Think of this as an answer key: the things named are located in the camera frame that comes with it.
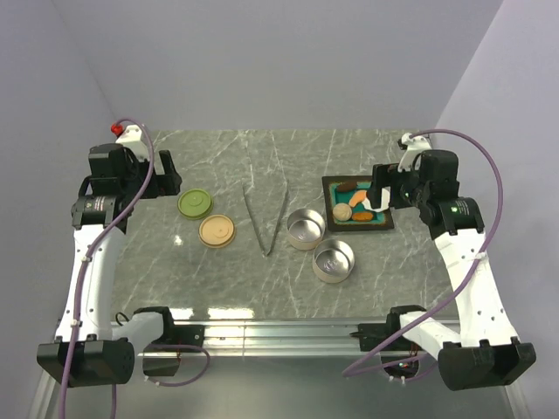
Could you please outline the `beige round bun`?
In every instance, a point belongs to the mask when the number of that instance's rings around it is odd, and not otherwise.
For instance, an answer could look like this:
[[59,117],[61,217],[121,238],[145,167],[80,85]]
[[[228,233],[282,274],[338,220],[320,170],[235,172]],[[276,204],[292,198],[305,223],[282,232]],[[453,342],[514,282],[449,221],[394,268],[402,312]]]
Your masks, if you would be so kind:
[[337,203],[332,209],[332,215],[336,221],[346,222],[352,218],[353,211],[347,203]]

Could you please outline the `metal tongs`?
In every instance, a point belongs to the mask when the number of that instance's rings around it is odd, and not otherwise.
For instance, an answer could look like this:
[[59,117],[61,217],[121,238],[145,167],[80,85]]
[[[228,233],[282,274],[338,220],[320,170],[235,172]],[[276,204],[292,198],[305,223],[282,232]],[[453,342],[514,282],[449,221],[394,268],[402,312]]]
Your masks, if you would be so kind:
[[[284,181],[281,204],[278,204],[275,207],[276,212],[274,213],[274,216],[255,215],[254,209],[249,199],[249,189],[250,188],[247,185],[245,185],[244,183],[242,184],[241,191],[242,191],[243,201],[252,225],[254,236],[259,245],[259,249],[261,251],[262,257],[268,258],[271,256],[274,250],[276,239],[280,232],[280,225],[286,212],[286,208],[288,204],[289,183],[288,181]],[[268,229],[267,225],[269,222],[273,222],[273,231],[269,240],[266,241],[265,235]]]

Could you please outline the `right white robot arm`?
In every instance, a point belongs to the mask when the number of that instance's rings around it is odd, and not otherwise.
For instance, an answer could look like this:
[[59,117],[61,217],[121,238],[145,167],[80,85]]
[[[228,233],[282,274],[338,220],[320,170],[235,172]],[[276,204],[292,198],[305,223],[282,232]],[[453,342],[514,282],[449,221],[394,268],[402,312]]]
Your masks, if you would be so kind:
[[453,152],[427,150],[410,162],[372,169],[369,200],[379,203],[383,189],[389,189],[391,208],[417,208],[428,227],[451,281],[459,331],[433,319],[445,302],[429,311],[394,307],[387,317],[386,340],[370,354],[414,342],[437,360],[452,391],[507,386],[535,363],[535,348],[521,342],[507,317],[487,255],[494,232],[485,229],[478,204],[459,194],[458,168]]

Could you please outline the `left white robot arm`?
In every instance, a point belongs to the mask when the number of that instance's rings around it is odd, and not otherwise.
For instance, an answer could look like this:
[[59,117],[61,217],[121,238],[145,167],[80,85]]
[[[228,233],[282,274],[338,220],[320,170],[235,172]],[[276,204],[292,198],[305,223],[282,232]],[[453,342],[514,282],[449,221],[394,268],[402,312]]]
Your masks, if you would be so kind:
[[121,144],[89,151],[91,173],[71,211],[74,262],[66,308],[54,341],[37,351],[38,365],[68,388],[125,384],[145,347],[166,351],[176,343],[168,307],[138,309],[119,331],[113,330],[110,314],[116,263],[135,203],[180,191],[182,178],[170,151],[159,156],[160,175],[151,157]]

